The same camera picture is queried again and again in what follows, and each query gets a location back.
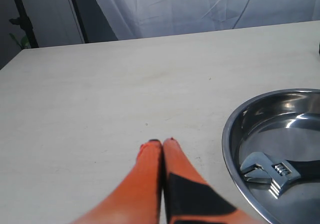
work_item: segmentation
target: wrench jaw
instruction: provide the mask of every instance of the wrench jaw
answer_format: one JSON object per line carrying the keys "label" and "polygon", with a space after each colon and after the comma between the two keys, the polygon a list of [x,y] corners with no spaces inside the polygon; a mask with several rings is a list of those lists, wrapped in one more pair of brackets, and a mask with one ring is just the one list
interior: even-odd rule
{"label": "wrench jaw", "polygon": [[301,175],[286,160],[253,152],[243,161],[240,171],[244,180],[251,183],[269,184],[269,192],[275,199],[283,194]]}

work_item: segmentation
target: stainless steel bowl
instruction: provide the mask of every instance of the stainless steel bowl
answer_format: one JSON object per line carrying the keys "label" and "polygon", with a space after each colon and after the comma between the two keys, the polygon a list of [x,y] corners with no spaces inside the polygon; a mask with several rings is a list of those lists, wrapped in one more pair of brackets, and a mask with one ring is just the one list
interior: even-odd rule
{"label": "stainless steel bowl", "polygon": [[320,90],[278,90],[245,102],[226,122],[222,151],[236,186],[268,222],[320,222],[319,182],[294,185],[275,199],[268,185],[245,182],[240,174],[242,162],[253,152],[291,161],[320,160]]}

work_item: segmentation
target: fabric backdrop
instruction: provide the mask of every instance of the fabric backdrop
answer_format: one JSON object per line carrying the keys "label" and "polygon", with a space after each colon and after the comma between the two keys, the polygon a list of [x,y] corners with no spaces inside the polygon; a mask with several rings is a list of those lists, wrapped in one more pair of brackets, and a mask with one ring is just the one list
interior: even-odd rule
{"label": "fabric backdrop", "polygon": [[119,40],[320,20],[320,0],[96,0]]}

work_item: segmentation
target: white table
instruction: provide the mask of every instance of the white table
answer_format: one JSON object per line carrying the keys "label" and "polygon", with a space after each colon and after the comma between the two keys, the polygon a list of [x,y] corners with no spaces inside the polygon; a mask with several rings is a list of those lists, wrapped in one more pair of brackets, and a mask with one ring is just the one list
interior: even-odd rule
{"label": "white table", "polygon": [[256,95],[320,89],[319,31],[313,21],[22,51],[0,71],[0,222],[72,221],[120,183],[140,144],[171,136],[257,217],[225,167],[222,130]]}

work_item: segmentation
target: orange and black gripper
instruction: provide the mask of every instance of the orange and black gripper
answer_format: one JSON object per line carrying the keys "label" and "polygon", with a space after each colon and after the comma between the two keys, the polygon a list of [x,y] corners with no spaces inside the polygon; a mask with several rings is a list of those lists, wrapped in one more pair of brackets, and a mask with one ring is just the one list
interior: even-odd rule
{"label": "orange and black gripper", "polygon": [[261,223],[219,196],[169,138],[141,145],[126,178],[73,224],[158,224],[162,187],[168,224]]}

